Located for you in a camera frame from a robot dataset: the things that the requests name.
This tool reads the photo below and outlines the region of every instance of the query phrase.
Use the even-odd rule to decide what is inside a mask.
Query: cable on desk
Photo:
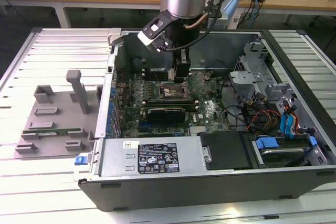
[[[327,48],[331,45],[332,41],[336,38],[336,35],[334,35],[329,42],[327,43],[326,47],[324,48],[323,52],[325,52],[327,50]]]
[[[13,8],[13,10],[25,21],[25,23],[32,28],[30,22],[17,10],[14,8],[14,6],[8,1],[8,0],[4,0],[8,3],[8,5],[10,5],[11,8]]]
[[[256,9],[256,5],[258,5],[257,11],[255,11],[255,13],[253,14],[253,10]],[[249,25],[249,28],[250,28],[253,25],[256,18],[259,16],[259,12],[260,12],[260,9],[262,7],[263,7],[263,3],[259,3],[256,0],[251,0],[250,1],[250,6],[249,6],[247,12],[243,15],[241,21],[238,23],[238,26],[244,24],[246,21],[251,20],[251,24]]]

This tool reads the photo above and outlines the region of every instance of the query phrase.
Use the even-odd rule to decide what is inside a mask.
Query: robotic arm
[[[173,53],[174,81],[181,83],[188,76],[190,68],[189,47],[203,39],[220,17],[224,0],[214,4],[206,0],[167,0],[167,9],[159,13],[138,34],[138,38],[151,50]],[[214,20],[206,33],[200,35],[199,25],[211,13]]]

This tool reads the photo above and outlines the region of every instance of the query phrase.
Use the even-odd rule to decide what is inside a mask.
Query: table leg
[[[237,29],[241,15],[244,13],[244,8],[237,8],[232,15],[232,18],[227,25],[227,29]]]
[[[291,14],[287,14],[282,20],[282,23],[284,23],[285,25],[288,24],[291,17],[292,17]]]
[[[70,24],[67,10],[65,9],[65,7],[55,6],[54,8],[55,8],[59,23],[61,24],[61,28],[71,28],[71,24]]]
[[[7,16],[8,12],[4,5],[0,5],[0,16]]]

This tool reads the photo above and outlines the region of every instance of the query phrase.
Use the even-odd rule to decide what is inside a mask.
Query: warning label
[[[180,171],[176,144],[140,144],[140,174],[176,173]]]

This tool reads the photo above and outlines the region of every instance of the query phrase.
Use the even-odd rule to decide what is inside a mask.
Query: aluminum extrusion table
[[[336,221],[336,183],[325,184],[299,199],[291,200],[102,212],[96,209],[73,181],[73,158],[12,159],[20,131],[35,101],[33,93],[36,85],[50,84],[55,91],[69,91],[71,86],[64,76],[68,69],[73,68],[81,70],[81,81],[87,90],[94,90],[96,85],[103,84],[110,51],[106,39],[107,32],[107,29],[43,29],[31,33],[0,81],[0,223]],[[334,76],[334,70],[322,65],[328,62],[326,56],[317,48],[308,47],[306,41],[310,39],[298,35],[295,31],[273,30],[271,33],[282,43],[285,52],[291,55],[293,64],[304,75],[314,93],[317,96],[326,95],[319,97],[321,101],[334,102],[335,82],[321,79],[322,75],[319,74],[320,71],[327,71],[322,74],[327,74],[330,78]],[[331,85],[329,88],[324,85],[325,81]],[[326,109],[329,113],[334,111],[329,107]]]

